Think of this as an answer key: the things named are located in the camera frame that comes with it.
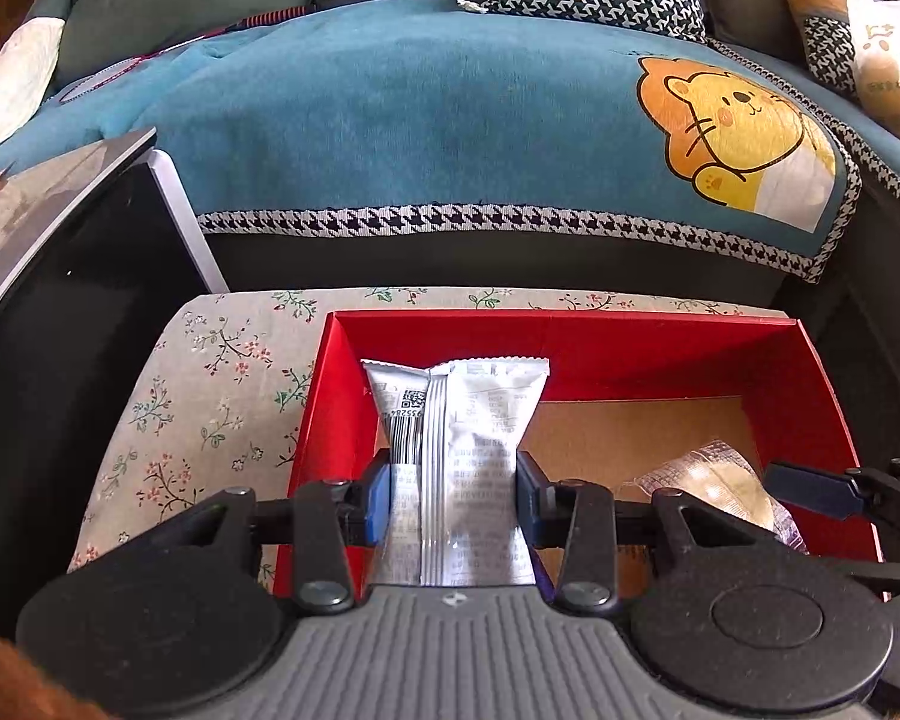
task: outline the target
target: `plastic wrapped food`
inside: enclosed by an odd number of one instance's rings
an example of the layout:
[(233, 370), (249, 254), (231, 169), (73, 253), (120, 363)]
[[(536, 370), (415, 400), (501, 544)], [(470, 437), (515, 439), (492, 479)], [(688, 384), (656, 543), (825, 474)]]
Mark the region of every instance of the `plastic wrapped food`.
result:
[(364, 360), (391, 442), (391, 518), (375, 584), (533, 584), (516, 521), (516, 447), (550, 372), (527, 358), (429, 370)]
[(770, 497), (746, 459), (725, 442), (711, 442), (637, 479), (646, 495), (678, 488), (711, 506), (773, 531), (778, 541), (806, 552), (792, 515)]

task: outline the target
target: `barcode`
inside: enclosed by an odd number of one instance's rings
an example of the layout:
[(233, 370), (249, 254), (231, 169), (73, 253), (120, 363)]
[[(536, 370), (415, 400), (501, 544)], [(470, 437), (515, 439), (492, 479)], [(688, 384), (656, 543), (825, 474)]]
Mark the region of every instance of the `barcode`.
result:
[(400, 400), (401, 409), (422, 409), (427, 399), (425, 391), (419, 389), (405, 389), (403, 398)]
[(389, 416), (389, 429), (391, 429), (391, 463), (409, 463), (419, 466), (423, 415), (392, 413)]

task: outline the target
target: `gray gripper base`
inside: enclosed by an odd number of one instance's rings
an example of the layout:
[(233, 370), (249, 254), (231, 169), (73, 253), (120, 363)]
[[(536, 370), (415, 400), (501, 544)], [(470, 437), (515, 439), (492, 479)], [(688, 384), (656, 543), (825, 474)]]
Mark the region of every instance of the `gray gripper base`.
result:
[[(262, 674), (188, 716), (717, 720), (731, 715), (660, 685), (612, 624), (561, 614), (543, 603), (533, 586), (379, 586), (362, 608), (301, 621)], [(860, 706), (823, 716), (874, 718)]]

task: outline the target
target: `floral tablecloth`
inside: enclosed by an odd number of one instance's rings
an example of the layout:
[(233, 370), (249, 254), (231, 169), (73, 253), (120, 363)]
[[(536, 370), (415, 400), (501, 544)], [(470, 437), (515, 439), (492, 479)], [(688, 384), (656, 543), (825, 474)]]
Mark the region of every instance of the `floral tablecloth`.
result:
[[(779, 312), (616, 293), (440, 288), (202, 295), (170, 320), (103, 457), (71, 568), (231, 485), (286, 494), (328, 312), (497, 308)], [(260, 579), (274, 576), (275, 549)]]

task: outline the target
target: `metal screw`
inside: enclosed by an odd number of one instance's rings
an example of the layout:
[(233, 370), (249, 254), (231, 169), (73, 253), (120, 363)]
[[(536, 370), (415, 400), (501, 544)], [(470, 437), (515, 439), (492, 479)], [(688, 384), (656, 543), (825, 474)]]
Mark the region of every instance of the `metal screw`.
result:
[(595, 581), (572, 581), (560, 591), (563, 600), (577, 608), (597, 608), (610, 600), (610, 591)]
[(341, 605), (349, 593), (338, 581), (314, 580), (300, 587), (299, 598), (308, 607), (333, 608)]

